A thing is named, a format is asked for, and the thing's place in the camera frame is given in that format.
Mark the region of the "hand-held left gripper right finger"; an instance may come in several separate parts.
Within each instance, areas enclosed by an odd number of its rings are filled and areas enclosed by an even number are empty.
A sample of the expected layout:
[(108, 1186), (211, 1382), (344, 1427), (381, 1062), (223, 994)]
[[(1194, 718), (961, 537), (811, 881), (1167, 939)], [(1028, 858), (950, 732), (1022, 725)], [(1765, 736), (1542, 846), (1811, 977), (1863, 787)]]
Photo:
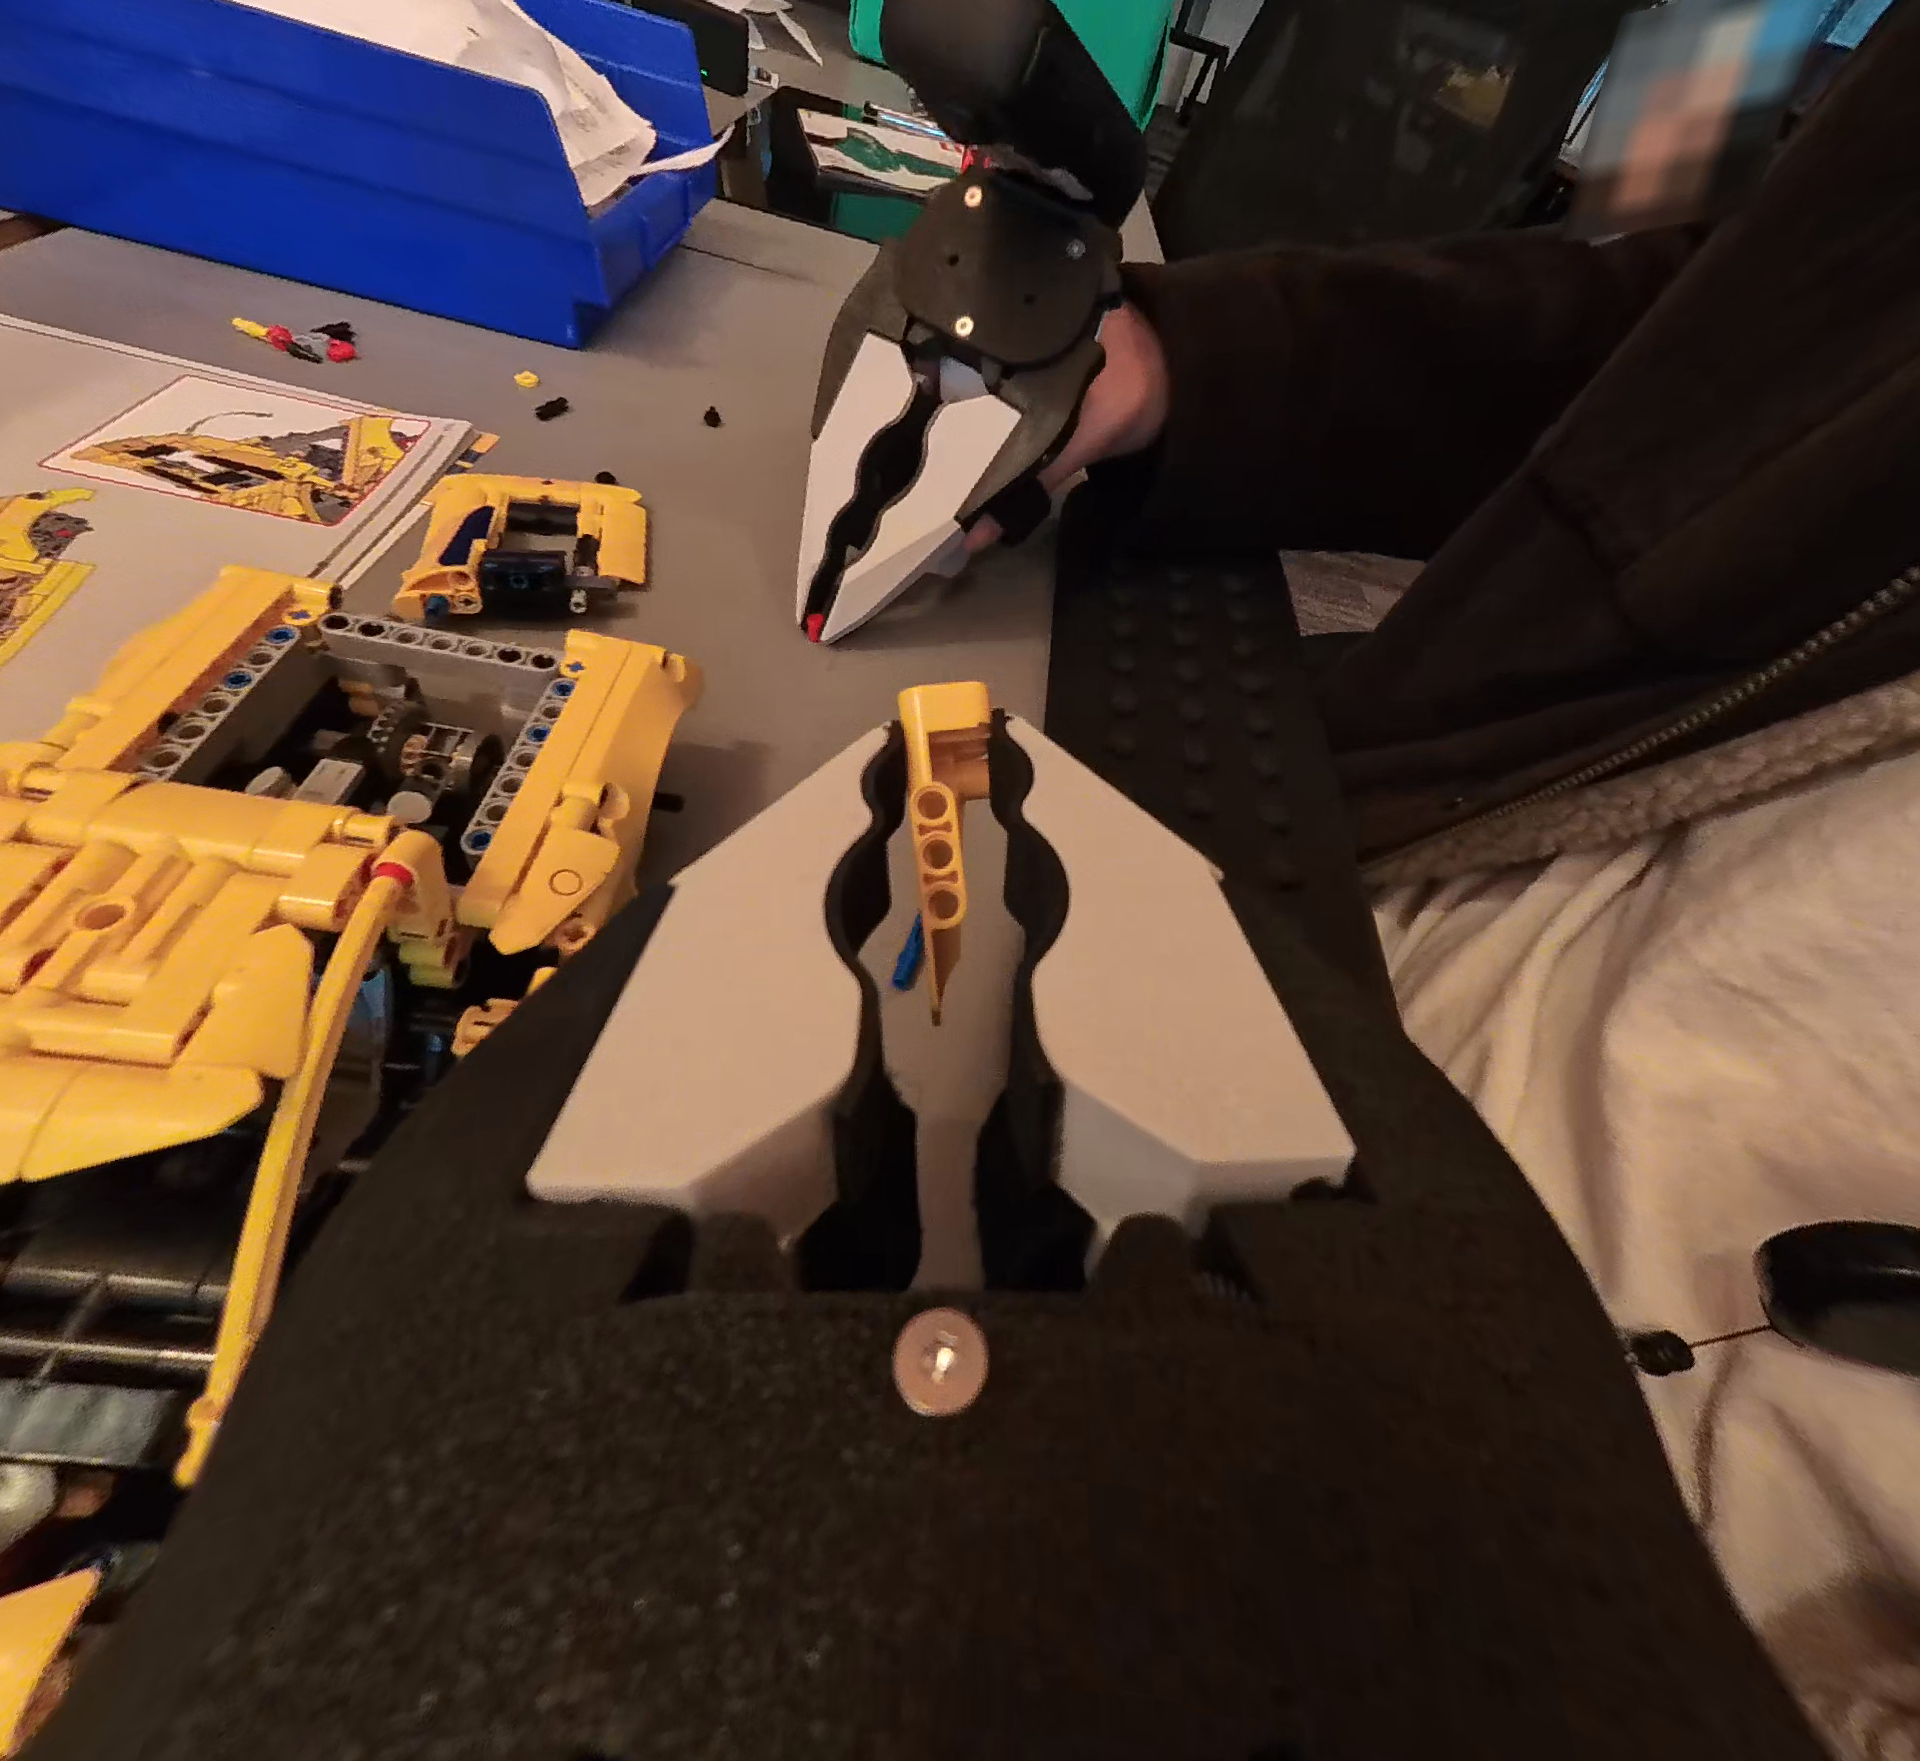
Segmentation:
[(1130, 1219), (1202, 1230), (1220, 1205), (1338, 1184), (1357, 1145), (1214, 864), (1031, 721), (1011, 716), (1019, 826), (1066, 884), (1031, 972), (1062, 1088), (1052, 1180), (1102, 1247)]

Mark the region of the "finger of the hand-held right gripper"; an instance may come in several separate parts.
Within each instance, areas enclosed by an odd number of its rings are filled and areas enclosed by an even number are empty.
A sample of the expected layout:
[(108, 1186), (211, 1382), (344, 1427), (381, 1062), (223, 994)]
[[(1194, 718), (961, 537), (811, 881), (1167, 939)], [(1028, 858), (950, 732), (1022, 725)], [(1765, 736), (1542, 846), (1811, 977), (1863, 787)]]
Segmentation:
[(906, 488), (878, 515), (872, 537), (846, 559), (820, 617), (820, 643), (837, 644), (958, 553), (975, 488), (1020, 426), (998, 396), (937, 405)]
[(824, 613), (839, 572), (918, 466), (920, 380), (899, 338), (833, 337), (815, 396), (795, 619)]

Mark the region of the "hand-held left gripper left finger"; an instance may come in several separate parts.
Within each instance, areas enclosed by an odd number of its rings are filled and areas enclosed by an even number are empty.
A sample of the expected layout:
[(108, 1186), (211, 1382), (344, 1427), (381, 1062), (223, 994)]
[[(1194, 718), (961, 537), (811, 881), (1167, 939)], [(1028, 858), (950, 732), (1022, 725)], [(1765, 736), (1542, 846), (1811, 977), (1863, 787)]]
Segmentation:
[(537, 1201), (902, 1252), (902, 1101), (865, 962), (901, 824), (891, 722), (685, 866), (527, 1173)]

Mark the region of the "yellow brick subassembly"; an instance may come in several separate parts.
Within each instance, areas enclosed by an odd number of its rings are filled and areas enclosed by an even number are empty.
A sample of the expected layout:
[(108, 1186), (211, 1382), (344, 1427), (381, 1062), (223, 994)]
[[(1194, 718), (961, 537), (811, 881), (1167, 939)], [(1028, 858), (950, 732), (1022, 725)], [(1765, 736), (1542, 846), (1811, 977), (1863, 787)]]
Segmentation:
[(465, 622), (553, 627), (646, 584), (650, 518), (637, 490), (531, 476), (508, 476), (508, 488), (504, 529), (483, 562), (485, 613)]

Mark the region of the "yellow brick car model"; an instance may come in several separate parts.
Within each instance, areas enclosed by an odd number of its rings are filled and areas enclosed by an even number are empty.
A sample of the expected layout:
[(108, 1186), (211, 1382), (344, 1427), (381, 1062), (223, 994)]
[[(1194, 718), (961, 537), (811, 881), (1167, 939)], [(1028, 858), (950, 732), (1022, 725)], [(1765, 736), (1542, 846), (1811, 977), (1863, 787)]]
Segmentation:
[(302, 1244), (635, 897), (702, 672), (228, 567), (4, 745), (4, 1757), (146, 1576)]

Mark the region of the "person's right forearm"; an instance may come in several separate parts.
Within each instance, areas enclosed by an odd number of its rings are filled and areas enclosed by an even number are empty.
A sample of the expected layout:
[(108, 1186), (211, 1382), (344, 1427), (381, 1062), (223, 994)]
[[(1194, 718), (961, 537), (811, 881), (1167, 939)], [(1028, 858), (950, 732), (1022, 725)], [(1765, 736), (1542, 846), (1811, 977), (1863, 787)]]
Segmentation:
[(1140, 541), (1189, 554), (1428, 559), (1590, 387), (1713, 235), (1557, 229), (1272, 246), (1127, 273), (1160, 424), (1093, 461)]

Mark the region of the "person's right hand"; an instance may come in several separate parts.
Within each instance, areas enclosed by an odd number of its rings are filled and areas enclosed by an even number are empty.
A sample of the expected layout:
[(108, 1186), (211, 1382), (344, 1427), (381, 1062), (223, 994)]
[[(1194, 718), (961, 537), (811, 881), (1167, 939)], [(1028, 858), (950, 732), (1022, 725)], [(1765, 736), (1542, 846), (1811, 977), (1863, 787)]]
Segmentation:
[(1098, 345), (1102, 363), (1060, 445), (1049, 451), (1032, 480), (1020, 480), (968, 526), (968, 554), (1020, 547), (1095, 469), (1146, 453), (1160, 438), (1170, 408), (1170, 375), (1163, 343), (1140, 306), (1120, 302), (1109, 309)]

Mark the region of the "green storage bin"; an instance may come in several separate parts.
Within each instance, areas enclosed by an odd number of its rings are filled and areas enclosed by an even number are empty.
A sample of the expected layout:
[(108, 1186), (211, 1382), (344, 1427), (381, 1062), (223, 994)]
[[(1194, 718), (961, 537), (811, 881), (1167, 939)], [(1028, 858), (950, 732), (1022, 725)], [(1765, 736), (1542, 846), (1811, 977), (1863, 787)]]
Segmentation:
[(945, 134), (923, 116), (884, 108), (869, 100), (839, 100), (804, 88), (781, 86), (768, 94), (757, 110), (760, 116), (759, 152), (771, 213), (878, 245), (901, 237), (915, 222), (924, 201), (935, 190), (956, 181), (953, 179), (920, 197), (877, 190), (859, 183), (827, 181), (816, 172), (806, 152), (798, 124), (798, 108), (818, 108), (848, 116), (901, 116), (911, 124), (920, 124), (931, 132)]

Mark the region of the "model kit box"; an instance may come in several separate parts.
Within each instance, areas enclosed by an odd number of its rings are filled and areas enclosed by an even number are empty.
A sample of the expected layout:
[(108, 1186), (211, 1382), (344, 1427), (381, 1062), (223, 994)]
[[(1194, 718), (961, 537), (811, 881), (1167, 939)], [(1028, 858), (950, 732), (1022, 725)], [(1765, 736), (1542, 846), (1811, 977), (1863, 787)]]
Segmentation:
[(816, 172), (827, 181), (920, 197), (956, 179), (966, 151), (901, 116), (848, 116), (798, 108), (797, 123)]

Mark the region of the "black studded mat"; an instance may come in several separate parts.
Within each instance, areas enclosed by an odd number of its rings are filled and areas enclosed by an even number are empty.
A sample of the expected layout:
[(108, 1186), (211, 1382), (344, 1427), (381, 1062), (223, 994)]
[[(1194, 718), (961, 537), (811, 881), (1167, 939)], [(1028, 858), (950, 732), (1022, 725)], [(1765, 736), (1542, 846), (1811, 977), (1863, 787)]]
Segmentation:
[(1319, 664), (1280, 559), (1164, 559), (1060, 535), (1049, 736), (1393, 1011)]

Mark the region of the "black office chair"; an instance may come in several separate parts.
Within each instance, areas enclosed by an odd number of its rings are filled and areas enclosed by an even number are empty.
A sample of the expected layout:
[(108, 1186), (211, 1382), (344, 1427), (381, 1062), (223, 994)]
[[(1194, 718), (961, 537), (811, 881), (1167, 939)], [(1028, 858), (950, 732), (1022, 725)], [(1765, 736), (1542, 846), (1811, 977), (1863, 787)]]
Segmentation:
[(1504, 227), (1661, 0), (1264, 0), (1153, 202), (1167, 260)]

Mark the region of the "scattered small brick pins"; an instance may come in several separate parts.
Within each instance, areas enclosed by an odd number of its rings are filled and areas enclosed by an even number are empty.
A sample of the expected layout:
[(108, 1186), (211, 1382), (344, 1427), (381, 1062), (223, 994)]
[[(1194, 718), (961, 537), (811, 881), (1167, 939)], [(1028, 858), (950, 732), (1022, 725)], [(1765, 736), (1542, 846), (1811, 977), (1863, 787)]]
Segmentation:
[(459, 414), (492, 437), (478, 463), (501, 474), (605, 480), (652, 493), (733, 453), (746, 414), (717, 380), (661, 350), (558, 350), (453, 323), (332, 316), (253, 304), (218, 321), (226, 359), (341, 399)]

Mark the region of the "blue storage bin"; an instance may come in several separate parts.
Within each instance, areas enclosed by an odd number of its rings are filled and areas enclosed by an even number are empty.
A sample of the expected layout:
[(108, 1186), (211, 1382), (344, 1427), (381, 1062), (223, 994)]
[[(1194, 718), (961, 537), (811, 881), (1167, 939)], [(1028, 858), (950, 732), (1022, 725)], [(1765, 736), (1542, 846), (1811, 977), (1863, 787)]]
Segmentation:
[(710, 160), (592, 213), (529, 86), (228, 0), (2, 0), (2, 202), (582, 349), (685, 241)]

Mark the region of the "open instruction booklet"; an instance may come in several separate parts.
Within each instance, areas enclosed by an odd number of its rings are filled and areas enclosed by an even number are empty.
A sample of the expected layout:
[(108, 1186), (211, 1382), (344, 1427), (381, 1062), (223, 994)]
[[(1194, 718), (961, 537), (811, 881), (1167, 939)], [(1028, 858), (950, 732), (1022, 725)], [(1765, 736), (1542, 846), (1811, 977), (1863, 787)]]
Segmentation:
[(4, 740), (228, 564), (344, 584), (473, 441), (468, 421), (4, 316)]

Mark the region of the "black round badge reel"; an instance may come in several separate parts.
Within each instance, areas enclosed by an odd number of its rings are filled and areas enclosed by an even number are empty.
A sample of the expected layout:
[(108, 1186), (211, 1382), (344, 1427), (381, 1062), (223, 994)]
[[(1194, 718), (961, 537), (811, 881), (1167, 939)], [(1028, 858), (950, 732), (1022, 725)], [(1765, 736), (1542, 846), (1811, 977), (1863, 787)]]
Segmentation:
[(1918, 1378), (1918, 1228), (1888, 1221), (1816, 1221), (1768, 1237), (1753, 1255), (1760, 1320), (1705, 1338), (1674, 1330), (1620, 1336), (1651, 1378), (1690, 1370), (1714, 1349), (1781, 1338), (1843, 1365)]

